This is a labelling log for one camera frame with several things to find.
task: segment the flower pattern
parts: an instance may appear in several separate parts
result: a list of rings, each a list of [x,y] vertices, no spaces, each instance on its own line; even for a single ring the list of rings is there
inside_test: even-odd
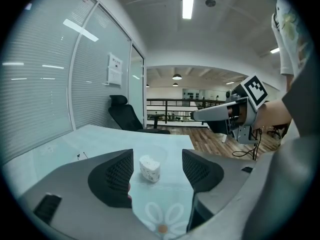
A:
[[[186,233],[188,221],[179,221],[184,210],[181,203],[175,203],[163,214],[158,204],[148,202],[144,211],[149,220],[141,219],[141,221],[163,240],[175,239]]]

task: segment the person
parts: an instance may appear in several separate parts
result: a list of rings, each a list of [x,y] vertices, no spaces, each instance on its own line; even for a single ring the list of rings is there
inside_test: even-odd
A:
[[[277,0],[276,13],[272,16],[272,25],[276,26],[276,40],[279,45],[281,73],[286,76],[286,90],[304,68],[314,48],[302,20],[286,0]],[[246,116],[245,107],[239,108],[239,122]],[[299,137],[295,122],[282,99],[264,103],[257,111],[253,129],[290,123],[281,144]]]

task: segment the black railing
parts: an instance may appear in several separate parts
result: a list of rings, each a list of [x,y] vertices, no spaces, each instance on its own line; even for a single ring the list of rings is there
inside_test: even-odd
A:
[[[149,114],[149,111],[157,111],[163,112],[163,116],[159,117],[159,121],[173,122],[173,121],[190,121],[190,113],[191,111],[185,111],[180,109],[172,109],[168,107],[196,107],[197,109],[205,109],[213,106],[217,106],[220,104],[224,104],[224,101],[221,100],[211,100],[211,99],[173,99],[173,98],[147,98],[146,105],[149,107],[157,106],[163,107],[163,109],[147,109],[147,119],[154,120],[153,116],[155,114]],[[184,115],[176,115],[174,112],[183,112]]]

